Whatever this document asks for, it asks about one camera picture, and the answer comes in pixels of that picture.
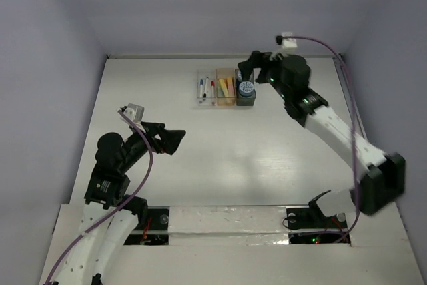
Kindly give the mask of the orange pink highlighter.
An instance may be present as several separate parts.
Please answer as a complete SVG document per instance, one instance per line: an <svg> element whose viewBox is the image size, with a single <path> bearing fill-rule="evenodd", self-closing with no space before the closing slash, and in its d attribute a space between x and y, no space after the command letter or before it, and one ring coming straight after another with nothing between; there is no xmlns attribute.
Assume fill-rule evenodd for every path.
<svg viewBox="0 0 427 285"><path fill-rule="evenodd" d="M227 89L228 89L228 95L229 97L234 97L234 82L233 82L233 78L232 77L227 77L226 78L226 83L227 83Z"/></svg>

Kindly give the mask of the yellow highlighter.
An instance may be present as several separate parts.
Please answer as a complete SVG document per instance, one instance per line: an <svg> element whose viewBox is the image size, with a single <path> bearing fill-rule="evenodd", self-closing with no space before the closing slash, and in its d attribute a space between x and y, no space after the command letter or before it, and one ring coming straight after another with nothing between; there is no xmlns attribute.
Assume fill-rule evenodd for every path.
<svg viewBox="0 0 427 285"><path fill-rule="evenodd" d="M230 97L230 93L228 91L228 85L225 79L218 79L218 83L220 85L221 91L224 97Z"/></svg>

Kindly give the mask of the black capped white pen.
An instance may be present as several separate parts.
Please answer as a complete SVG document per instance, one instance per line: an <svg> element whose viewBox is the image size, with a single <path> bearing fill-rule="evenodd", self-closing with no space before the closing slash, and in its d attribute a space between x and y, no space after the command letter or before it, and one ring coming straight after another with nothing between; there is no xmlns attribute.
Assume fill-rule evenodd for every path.
<svg viewBox="0 0 427 285"><path fill-rule="evenodd" d="M210 91L210 79L208 77L205 79L204 85L205 85L205 89L204 89L203 99L207 99Z"/></svg>

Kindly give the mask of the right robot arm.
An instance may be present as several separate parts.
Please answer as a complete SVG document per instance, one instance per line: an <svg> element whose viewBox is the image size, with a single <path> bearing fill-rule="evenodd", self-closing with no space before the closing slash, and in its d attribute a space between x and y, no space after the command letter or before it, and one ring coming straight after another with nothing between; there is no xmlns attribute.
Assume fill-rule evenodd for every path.
<svg viewBox="0 0 427 285"><path fill-rule="evenodd" d="M332 216L355 212L373 216L405 191L406 160L373 146L338 117L328 102L310 88L311 69L299 55L272 58L254 51L238 63L244 81L259 69L256 83L270 84L284 101L287 114L320 138L353 171L353 186L326 191L309 202L308 221L323 226Z"/></svg>

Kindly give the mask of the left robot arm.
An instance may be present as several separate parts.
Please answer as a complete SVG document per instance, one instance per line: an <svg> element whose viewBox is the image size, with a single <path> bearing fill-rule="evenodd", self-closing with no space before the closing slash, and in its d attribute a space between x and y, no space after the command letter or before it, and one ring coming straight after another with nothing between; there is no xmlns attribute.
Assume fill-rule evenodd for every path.
<svg viewBox="0 0 427 285"><path fill-rule="evenodd" d="M127 172L144 155L173 155L186 135L163 123L129 122L123 139L110 132L97 142L95 166L84 195L78 234L57 259L46 284L102 284L131 232L150 225L147 200L128 194Z"/></svg>

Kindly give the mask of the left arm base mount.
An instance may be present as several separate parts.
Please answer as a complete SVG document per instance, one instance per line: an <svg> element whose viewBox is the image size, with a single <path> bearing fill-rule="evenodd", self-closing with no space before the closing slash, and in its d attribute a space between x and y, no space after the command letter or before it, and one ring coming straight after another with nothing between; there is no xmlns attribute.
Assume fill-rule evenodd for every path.
<svg viewBox="0 0 427 285"><path fill-rule="evenodd" d="M126 246L165 246L169 244L169 207L148 207L147 218L126 238Z"/></svg>

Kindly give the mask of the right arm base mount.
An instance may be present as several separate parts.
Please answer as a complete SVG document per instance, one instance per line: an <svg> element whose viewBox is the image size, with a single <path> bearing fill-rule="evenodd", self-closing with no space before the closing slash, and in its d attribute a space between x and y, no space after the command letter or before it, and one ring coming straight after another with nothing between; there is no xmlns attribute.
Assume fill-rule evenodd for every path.
<svg viewBox="0 0 427 285"><path fill-rule="evenodd" d="M350 237L346 235L346 218L340 222L337 214L325 216L317 205L317 201L328 192L312 198L307 206L286 209L282 226L289 231L290 244L351 244Z"/></svg>

